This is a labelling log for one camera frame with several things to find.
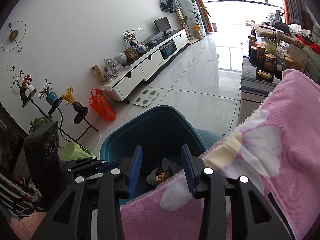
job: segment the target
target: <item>picture frame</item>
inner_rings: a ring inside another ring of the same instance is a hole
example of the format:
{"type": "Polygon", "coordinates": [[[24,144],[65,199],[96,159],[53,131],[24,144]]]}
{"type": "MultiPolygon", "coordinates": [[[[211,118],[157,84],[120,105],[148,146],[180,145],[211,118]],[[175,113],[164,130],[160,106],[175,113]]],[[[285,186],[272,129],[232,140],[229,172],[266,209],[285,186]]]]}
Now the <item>picture frame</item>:
{"type": "Polygon", "coordinates": [[[139,56],[139,53],[134,47],[127,48],[124,53],[128,59],[134,59],[135,57],[139,56]]]}

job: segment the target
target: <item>red plastic bag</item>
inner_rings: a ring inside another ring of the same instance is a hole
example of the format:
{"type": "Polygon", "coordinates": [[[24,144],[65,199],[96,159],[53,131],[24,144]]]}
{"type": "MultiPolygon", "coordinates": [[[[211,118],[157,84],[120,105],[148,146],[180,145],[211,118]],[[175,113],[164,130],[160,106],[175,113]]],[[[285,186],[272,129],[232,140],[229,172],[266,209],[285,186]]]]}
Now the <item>red plastic bag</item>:
{"type": "Polygon", "coordinates": [[[95,88],[91,90],[89,103],[91,108],[102,116],[104,120],[114,121],[116,119],[116,111],[101,90],[95,88]]]}

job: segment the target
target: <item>blue vase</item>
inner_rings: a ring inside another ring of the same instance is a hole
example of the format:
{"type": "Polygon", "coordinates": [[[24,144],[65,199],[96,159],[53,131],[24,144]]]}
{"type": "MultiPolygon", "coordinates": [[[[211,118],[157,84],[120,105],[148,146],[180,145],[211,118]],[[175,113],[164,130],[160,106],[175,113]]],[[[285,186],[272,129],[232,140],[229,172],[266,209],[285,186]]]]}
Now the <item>blue vase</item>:
{"type": "Polygon", "coordinates": [[[53,106],[54,103],[58,100],[58,96],[55,92],[52,91],[47,95],[45,100],[47,100],[47,102],[53,106]]]}
{"type": "Polygon", "coordinates": [[[130,42],[130,46],[131,46],[131,47],[137,47],[137,44],[136,44],[134,41],[131,41],[131,42],[130,42]]]}

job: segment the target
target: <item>plant stand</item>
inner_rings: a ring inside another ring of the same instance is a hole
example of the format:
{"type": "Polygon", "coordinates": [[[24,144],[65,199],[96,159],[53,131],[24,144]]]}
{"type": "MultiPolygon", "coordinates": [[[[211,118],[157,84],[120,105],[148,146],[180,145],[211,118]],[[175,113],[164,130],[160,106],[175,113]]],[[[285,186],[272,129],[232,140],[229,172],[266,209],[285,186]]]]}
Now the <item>plant stand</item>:
{"type": "MultiPolygon", "coordinates": [[[[48,118],[48,116],[41,110],[41,108],[32,100],[32,97],[36,94],[36,91],[37,91],[37,90],[34,89],[33,91],[30,92],[30,94],[29,94],[28,96],[26,96],[26,95],[25,95],[25,92],[27,91],[27,89],[26,89],[26,88],[23,88],[19,83],[18,83],[18,86],[19,86],[19,88],[20,88],[20,98],[21,98],[21,101],[22,101],[22,107],[25,108],[26,105],[27,105],[29,102],[31,102],[31,103],[33,103],[33,105],[43,114],[43,116],[44,116],[45,118],[48,118]]],[[[85,121],[89,124],[88,128],[84,131],[84,133],[83,133],[79,138],[73,139],[73,138],[72,138],[70,135],[68,135],[64,130],[62,130],[63,114],[62,114],[61,110],[59,109],[59,105],[61,104],[62,100],[63,100],[62,97],[60,97],[60,98],[57,100],[57,102],[56,102],[56,103],[51,107],[51,109],[49,110],[48,115],[51,115],[56,109],[58,109],[58,111],[60,112],[60,115],[61,115],[61,123],[60,123],[60,127],[58,127],[58,128],[59,128],[59,130],[60,130],[60,134],[61,134],[62,138],[63,138],[64,140],[66,140],[67,142],[76,142],[77,144],[79,144],[80,146],[82,146],[80,143],[78,143],[78,140],[80,140],[80,139],[85,135],[85,133],[90,129],[90,127],[92,127],[96,132],[99,132],[99,131],[98,131],[91,123],[89,123],[89,122],[85,119],[85,117],[86,117],[86,115],[87,115],[87,113],[88,113],[88,108],[87,108],[87,107],[86,107],[85,113],[82,114],[82,115],[77,114],[76,117],[75,117],[75,119],[74,119],[74,121],[73,121],[74,124],[79,124],[82,120],[85,120],[85,121]]]]}

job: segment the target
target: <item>white tile floor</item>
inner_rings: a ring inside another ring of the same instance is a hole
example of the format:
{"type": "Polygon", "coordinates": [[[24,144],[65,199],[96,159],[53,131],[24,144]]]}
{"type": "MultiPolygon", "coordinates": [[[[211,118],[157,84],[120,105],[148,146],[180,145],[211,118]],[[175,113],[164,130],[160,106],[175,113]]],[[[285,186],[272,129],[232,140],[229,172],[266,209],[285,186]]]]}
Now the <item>white tile floor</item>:
{"type": "Polygon", "coordinates": [[[144,111],[158,105],[175,107],[195,129],[224,134],[237,125],[243,42],[250,35],[244,25],[218,25],[218,32],[190,45],[149,85],[140,84],[132,101],[146,88],[159,94],[147,107],[112,101],[117,117],[100,121],[101,139],[93,153],[99,157],[105,138],[144,111]]]}

